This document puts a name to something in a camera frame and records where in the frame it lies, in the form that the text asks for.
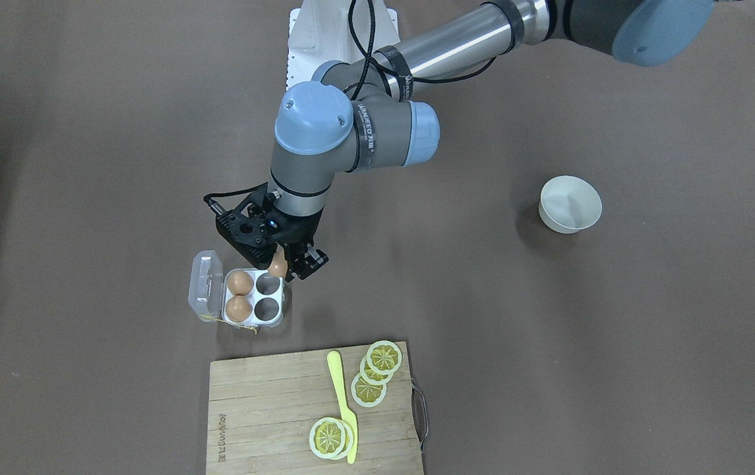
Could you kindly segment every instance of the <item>plastic egg carton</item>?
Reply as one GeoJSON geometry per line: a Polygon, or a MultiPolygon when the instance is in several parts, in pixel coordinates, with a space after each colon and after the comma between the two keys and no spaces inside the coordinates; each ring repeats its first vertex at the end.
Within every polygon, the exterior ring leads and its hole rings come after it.
{"type": "Polygon", "coordinates": [[[251,304],[251,315],[242,322],[235,322],[227,318],[224,309],[233,294],[223,284],[224,295],[221,313],[223,321],[230,325],[236,325],[236,327],[277,327],[280,325],[280,322],[284,319],[284,279],[272,276],[265,270],[235,269],[227,273],[224,282],[227,282],[227,278],[231,274],[239,271],[247,273],[251,276],[251,280],[254,280],[251,292],[245,295],[248,303],[251,304]]]}
{"type": "Polygon", "coordinates": [[[216,251],[197,253],[190,274],[190,292],[187,297],[190,308],[203,322],[223,321],[234,327],[277,327],[284,319],[284,279],[265,270],[233,269],[223,273],[222,262],[216,251]],[[242,322],[227,318],[226,303],[233,297],[227,288],[227,277],[244,271],[254,285],[245,298],[251,304],[251,314],[242,322]]]}

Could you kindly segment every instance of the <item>wooden cutting board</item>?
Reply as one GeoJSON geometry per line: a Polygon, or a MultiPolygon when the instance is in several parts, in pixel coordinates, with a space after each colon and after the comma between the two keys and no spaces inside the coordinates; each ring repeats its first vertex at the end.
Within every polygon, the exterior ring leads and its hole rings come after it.
{"type": "Polygon", "coordinates": [[[398,473],[423,475],[413,423],[407,345],[398,342],[402,366],[374,408],[353,401],[350,385],[368,345],[329,348],[210,364],[208,475],[398,473]],[[322,460],[308,435],[320,418],[339,418],[327,352],[338,350],[347,405],[357,415],[357,460],[322,460]]]}

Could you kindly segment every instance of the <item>brown egg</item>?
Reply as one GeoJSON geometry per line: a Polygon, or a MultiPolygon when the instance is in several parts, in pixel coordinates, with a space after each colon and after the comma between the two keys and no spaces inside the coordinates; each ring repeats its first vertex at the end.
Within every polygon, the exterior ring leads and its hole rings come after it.
{"type": "Polygon", "coordinates": [[[238,270],[227,276],[227,289],[233,295],[248,295],[254,289],[254,279],[244,270],[238,270]]]}
{"type": "Polygon", "coordinates": [[[289,264],[286,262],[284,250],[278,250],[272,258],[272,264],[269,264],[268,273],[275,277],[285,277],[287,268],[289,268],[289,264]]]}
{"type": "Polygon", "coordinates": [[[251,303],[242,295],[231,297],[224,304],[224,313],[232,322],[242,322],[251,315],[251,303]]]}

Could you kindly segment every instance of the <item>black cable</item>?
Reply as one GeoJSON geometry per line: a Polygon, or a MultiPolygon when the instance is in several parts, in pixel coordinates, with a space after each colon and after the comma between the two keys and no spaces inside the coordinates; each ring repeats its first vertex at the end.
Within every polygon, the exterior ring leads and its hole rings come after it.
{"type": "MultiPolygon", "coordinates": [[[[353,7],[356,6],[356,4],[357,0],[351,0],[351,6],[347,8],[348,28],[353,25],[353,7]]],[[[363,56],[365,57],[365,62],[363,63],[363,73],[359,76],[359,83],[357,84],[357,89],[353,90],[353,96],[351,96],[351,100],[356,100],[359,96],[359,91],[363,89],[363,85],[365,84],[365,76],[369,73],[369,58],[371,58],[371,55],[374,52],[375,33],[377,33],[377,19],[375,18],[375,4],[372,0],[369,0],[369,18],[371,19],[371,23],[369,23],[369,48],[368,51],[363,52],[363,56]]]]}
{"type": "Polygon", "coordinates": [[[211,198],[228,198],[229,196],[246,195],[247,193],[257,191],[261,187],[264,187],[264,186],[266,186],[265,183],[260,183],[256,187],[248,187],[247,189],[240,189],[237,191],[232,191],[230,193],[208,193],[207,195],[204,196],[204,202],[210,205],[210,202],[212,201],[211,198]]]}
{"type": "MultiPolygon", "coordinates": [[[[395,79],[398,79],[398,73],[396,71],[393,71],[392,69],[389,69],[388,67],[383,66],[380,63],[377,63],[377,60],[372,56],[373,53],[369,53],[371,51],[372,46],[369,46],[369,50],[366,51],[365,48],[363,48],[363,44],[359,41],[359,36],[357,36],[356,30],[354,30],[353,27],[353,6],[356,4],[357,0],[351,0],[351,8],[348,9],[348,15],[347,15],[347,29],[350,31],[351,38],[353,38],[353,43],[357,46],[357,49],[359,50],[359,53],[365,57],[365,67],[368,67],[369,63],[373,64],[378,70],[380,70],[383,73],[386,73],[387,75],[392,75],[395,77],[395,79]]],[[[374,2],[373,0],[368,0],[369,2],[369,12],[371,13],[371,27],[375,27],[375,23],[377,23],[377,20],[374,18],[374,2]]],[[[445,79],[428,79],[428,78],[415,78],[413,77],[413,81],[417,83],[423,83],[423,84],[447,84],[447,83],[455,83],[458,81],[465,81],[465,79],[470,79],[479,75],[482,75],[483,72],[485,72],[486,69],[489,68],[489,66],[492,65],[492,63],[495,62],[496,57],[492,57],[490,60],[488,60],[488,63],[480,67],[477,71],[474,71],[473,73],[468,73],[467,75],[462,75],[454,78],[445,78],[445,79]]]]}

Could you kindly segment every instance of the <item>blue joint cap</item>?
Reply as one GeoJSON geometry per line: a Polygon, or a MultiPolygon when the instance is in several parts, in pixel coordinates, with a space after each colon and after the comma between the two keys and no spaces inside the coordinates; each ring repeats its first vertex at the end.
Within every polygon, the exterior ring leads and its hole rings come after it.
{"type": "Polygon", "coordinates": [[[326,63],[322,63],[322,65],[317,67],[316,71],[313,72],[313,77],[310,80],[322,82],[322,79],[327,74],[327,71],[330,71],[331,67],[334,67],[337,64],[345,64],[345,63],[341,61],[337,61],[335,59],[329,60],[326,63]]]}
{"type": "Polygon", "coordinates": [[[413,127],[409,135],[409,151],[404,166],[424,163],[433,157],[438,148],[438,117],[429,105],[423,102],[409,101],[409,108],[413,114],[413,127]]]}
{"type": "Polygon", "coordinates": [[[612,56],[639,66],[666,63],[694,41],[713,8],[714,0],[645,0],[615,36],[612,56]]]}
{"type": "Polygon", "coordinates": [[[274,137],[294,154],[320,154],[341,144],[353,127],[353,106],[332,85],[293,85],[280,102],[274,137]]]}

